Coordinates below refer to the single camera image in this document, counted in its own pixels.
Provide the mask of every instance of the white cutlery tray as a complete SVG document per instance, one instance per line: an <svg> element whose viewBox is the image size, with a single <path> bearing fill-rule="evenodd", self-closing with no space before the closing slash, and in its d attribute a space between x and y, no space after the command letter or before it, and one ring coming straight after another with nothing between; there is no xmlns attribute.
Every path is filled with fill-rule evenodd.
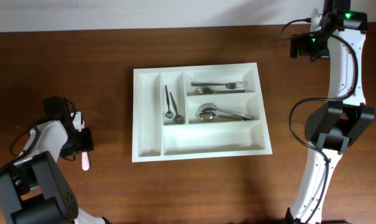
<svg viewBox="0 0 376 224"><path fill-rule="evenodd" d="M191 81L245 82L247 92L195 96L197 87ZM165 85L184 124L165 117ZM254 120L202 121L195 113L204 103L250 114ZM176 114L171 99L170 110ZM262 154L272 154L272 150L256 63L134 69L133 162Z"/></svg>

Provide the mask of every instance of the white wall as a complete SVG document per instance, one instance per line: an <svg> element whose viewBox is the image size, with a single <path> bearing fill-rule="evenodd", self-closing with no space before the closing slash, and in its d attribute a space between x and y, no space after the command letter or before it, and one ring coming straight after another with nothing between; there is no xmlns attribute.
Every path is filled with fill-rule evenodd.
<svg viewBox="0 0 376 224"><path fill-rule="evenodd" d="M285 24L324 0L0 0L0 32ZM376 21L376 0L352 0Z"/></svg>

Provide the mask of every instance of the white plastic piece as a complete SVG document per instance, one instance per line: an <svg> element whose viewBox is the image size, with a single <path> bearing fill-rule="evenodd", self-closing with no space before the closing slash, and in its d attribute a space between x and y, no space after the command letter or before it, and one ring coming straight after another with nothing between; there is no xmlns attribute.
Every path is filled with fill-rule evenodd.
<svg viewBox="0 0 376 224"><path fill-rule="evenodd" d="M73 119L73 125L77 131L82 131L84 128L84 121L82 122L82 112L76 112L75 119Z"/></svg>
<svg viewBox="0 0 376 224"><path fill-rule="evenodd" d="M364 94L362 92L361 81L361 60L362 48L365 42L365 34L359 30L346 29L344 31L335 31L334 35L343 38L354 49L358 61L358 84L354 84L354 61L349 49L339 40L329 38L327 48L331 57L331 80L329 83L329 98L338 98L346 96L347 93L355 88L355 93L350 98L343 101L347 105L359 106L365 104Z"/></svg>
<svg viewBox="0 0 376 224"><path fill-rule="evenodd" d="M319 25L321 19L322 15L318 14L318 9L314 9L311 14L311 32L319 31L321 29L321 26Z"/></svg>
<svg viewBox="0 0 376 224"><path fill-rule="evenodd" d="M245 82L247 92L194 96L191 81ZM165 117L165 85L185 124ZM255 120L204 122L195 117L203 103L248 113ZM133 162L262 154L272 150L256 63L134 70Z"/></svg>
<svg viewBox="0 0 376 224"><path fill-rule="evenodd" d="M75 224L105 224L105 221L100 217L91 216L79 208L78 217L75 219Z"/></svg>
<svg viewBox="0 0 376 224"><path fill-rule="evenodd" d="M32 149L31 153L22 160L16 162L15 165L28 161L32 159L33 156L45 151L49 151L51 156L54 158L54 161L57 162L60 150L68 139L65 128L62 126L60 121L48 121L38 125L37 128L41 132L39 140ZM26 143L24 150L28 149L32 144L35 135L36 133L34 129L31 129L31 136Z"/></svg>
<svg viewBox="0 0 376 224"><path fill-rule="evenodd" d="M325 160L319 152L308 149L307 164L301 180L300 190L291 207L291 214L293 218L300 218L301 222L303 223L309 218L315 209L318 200L321 200L321 203L314 216L308 223L321 223L322 205L324 203L327 188L336 165L342 157L342 155L339 155L336 150L323 149L322 151L331 160L323 197L319 198L325 180Z"/></svg>

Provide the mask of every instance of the wooden table surface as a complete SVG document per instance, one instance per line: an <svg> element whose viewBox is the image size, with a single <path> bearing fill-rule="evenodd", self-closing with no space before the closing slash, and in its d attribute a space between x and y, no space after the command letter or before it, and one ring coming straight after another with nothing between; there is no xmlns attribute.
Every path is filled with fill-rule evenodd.
<svg viewBox="0 0 376 224"><path fill-rule="evenodd" d="M75 102L92 129L92 168L82 171L80 158L58 163L79 207L92 215L113 223L283 218L307 156L289 131L288 115L297 101L327 95L329 61L289 58L281 28L0 34L0 166L12 159L13 139L44 114L42 100L60 95ZM288 32L307 30L307 25L292 26ZM134 68L247 62L258 63L273 155L131 162ZM367 106L376 110L376 24L369 25L362 74ZM306 118L321 104L296 110L294 126L301 136ZM376 223L376 117L337 166L322 216Z"/></svg>

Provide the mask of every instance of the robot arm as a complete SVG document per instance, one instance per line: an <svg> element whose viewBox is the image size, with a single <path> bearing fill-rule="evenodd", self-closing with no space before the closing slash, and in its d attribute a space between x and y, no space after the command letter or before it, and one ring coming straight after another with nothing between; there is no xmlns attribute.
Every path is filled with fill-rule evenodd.
<svg viewBox="0 0 376 224"><path fill-rule="evenodd" d="M78 208L72 189L56 165L59 156L82 159L87 169L87 152L93 150L91 132L84 128L81 112L69 112L67 100L53 97L44 101L45 116L30 130L30 138L13 166L0 175L0 204L7 223L106 224ZM21 196L40 187L41 194Z"/></svg>
<svg viewBox="0 0 376 224"><path fill-rule="evenodd" d="M367 27L366 14L349 11L349 1L325 0L325 7L323 15L314 10L311 32L328 32L351 45L358 64L357 84L354 86L355 57L341 41L329 38L328 35L313 35L292 41L293 51L298 50L300 55L310 55L312 60L330 57L328 98L343 98L349 95L353 88L355 93L341 101L327 101L307 120L305 133L309 145L321 149L330 163L327 165L325 157L320 152L308 149L299 193L286 213L285 222L289 224L321 223L322 205L337 163L374 118L374 110L365 107L361 82L361 54Z"/></svg>

